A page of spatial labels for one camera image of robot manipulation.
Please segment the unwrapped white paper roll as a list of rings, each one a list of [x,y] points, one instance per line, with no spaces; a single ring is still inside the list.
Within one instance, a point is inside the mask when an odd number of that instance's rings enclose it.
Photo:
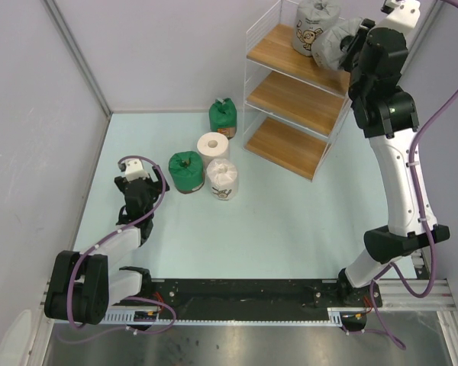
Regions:
[[[205,168],[213,159],[229,159],[230,156],[228,138],[217,132],[202,135],[197,142],[197,150]]]

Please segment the grey roll front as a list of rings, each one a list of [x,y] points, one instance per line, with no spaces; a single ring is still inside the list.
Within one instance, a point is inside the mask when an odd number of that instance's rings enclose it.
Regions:
[[[356,36],[362,18],[338,21],[319,35],[311,46],[311,55],[322,69],[342,70],[340,62],[346,55],[346,49]]]

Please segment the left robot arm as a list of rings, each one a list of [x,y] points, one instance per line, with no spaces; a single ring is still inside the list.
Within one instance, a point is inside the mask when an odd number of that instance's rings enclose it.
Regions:
[[[139,305],[152,299],[155,290],[149,270],[124,266],[112,274],[111,269],[150,237],[154,209],[169,190],[160,168],[153,171],[156,181],[146,172],[137,178],[114,179],[124,195],[124,206],[113,233],[84,252],[63,250],[56,256],[44,304],[46,317],[81,328],[100,323],[110,306],[129,298]]]

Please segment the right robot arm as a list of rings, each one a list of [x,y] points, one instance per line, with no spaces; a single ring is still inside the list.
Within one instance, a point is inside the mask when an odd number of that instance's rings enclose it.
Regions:
[[[427,207],[418,146],[419,122],[413,97],[400,86],[408,56],[405,36],[374,21],[361,22],[351,41],[342,42],[340,67],[350,73],[348,95],[357,126],[379,164],[388,207],[388,223],[363,235],[365,249],[342,269],[337,298],[346,306],[363,299],[371,280],[388,265],[430,244],[450,238]]]

